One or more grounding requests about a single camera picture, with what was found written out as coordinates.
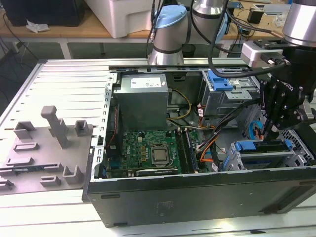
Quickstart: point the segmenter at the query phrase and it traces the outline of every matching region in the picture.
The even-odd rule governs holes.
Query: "orange cable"
[[[216,141],[217,138],[218,137],[216,137],[213,141],[210,142],[210,144],[207,145],[207,147],[205,148],[205,150],[202,153],[200,161],[213,161],[213,159],[203,159],[203,158],[204,158],[204,155],[205,155],[207,149]]]

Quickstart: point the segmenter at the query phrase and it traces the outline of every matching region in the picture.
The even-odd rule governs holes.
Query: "label sticker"
[[[213,164],[212,164],[212,168],[214,169],[215,172],[218,172],[218,167],[217,167],[216,164],[213,163]]]
[[[21,172],[21,171],[29,171],[29,169],[14,169],[13,171]]]
[[[161,87],[160,78],[133,78],[130,88],[154,88]]]
[[[235,85],[240,85],[238,80],[230,80],[229,81],[231,84],[235,84]]]
[[[203,109],[198,109],[198,116],[203,117]]]

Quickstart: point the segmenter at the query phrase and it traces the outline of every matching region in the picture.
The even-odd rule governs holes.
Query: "ram slot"
[[[178,148],[178,155],[180,160],[180,166],[181,166],[181,173],[188,174],[188,173],[194,173],[192,160],[191,160],[191,154],[190,154],[190,148],[188,143],[188,139],[186,136],[185,131],[176,132],[176,143]]]

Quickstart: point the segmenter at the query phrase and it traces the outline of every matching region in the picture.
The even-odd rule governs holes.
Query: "plastic bag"
[[[288,11],[284,12],[282,15],[276,15],[273,19],[273,24],[276,27],[283,27],[286,21],[288,15]]]

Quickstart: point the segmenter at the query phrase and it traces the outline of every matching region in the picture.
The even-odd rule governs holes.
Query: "blue plastic latch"
[[[284,143],[286,144],[286,146],[288,147],[289,150],[291,150],[293,148],[293,144],[291,143],[290,140],[285,139]]]
[[[257,149],[255,144],[252,141],[236,142],[235,146],[237,144],[241,147],[241,150],[243,151],[255,151]]]
[[[215,91],[218,90],[233,90],[233,86],[230,85],[226,78],[219,78],[216,76],[212,70],[208,70],[208,78],[213,84],[213,88]]]
[[[241,151],[241,146],[240,146],[239,142],[235,143],[235,147],[236,147],[237,151]]]
[[[229,156],[226,157],[226,160],[224,161],[222,170],[225,169],[225,166],[227,165],[228,161],[229,161]]]

